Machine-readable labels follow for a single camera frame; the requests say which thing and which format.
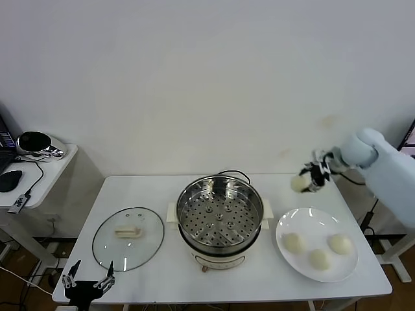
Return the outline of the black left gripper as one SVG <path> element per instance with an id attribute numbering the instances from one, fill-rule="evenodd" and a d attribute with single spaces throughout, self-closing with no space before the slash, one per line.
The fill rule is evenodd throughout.
<path id="1" fill-rule="evenodd" d="M 100 288 L 111 288 L 115 284 L 113 275 L 113 261 L 111 261 L 108 272 L 102 280 L 95 281 L 76 281 L 76 272 L 80 266 L 78 260 L 68 271 L 67 275 L 62 275 L 65 297 L 69 299 L 70 306 L 90 306 L 91 302 L 103 296 Z"/>

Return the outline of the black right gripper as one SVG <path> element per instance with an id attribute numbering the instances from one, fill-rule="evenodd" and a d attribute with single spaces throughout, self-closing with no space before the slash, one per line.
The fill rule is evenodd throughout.
<path id="1" fill-rule="evenodd" d="M 302 189 L 301 193 L 318 192 L 325 184 L 330 181 L 331 170 L 326 160 L 318 163 L 309 162 L 304 164 L 300 171 L 300 175 L 309 174 L 311 177 L 311 184 L 309 187 Z"/>

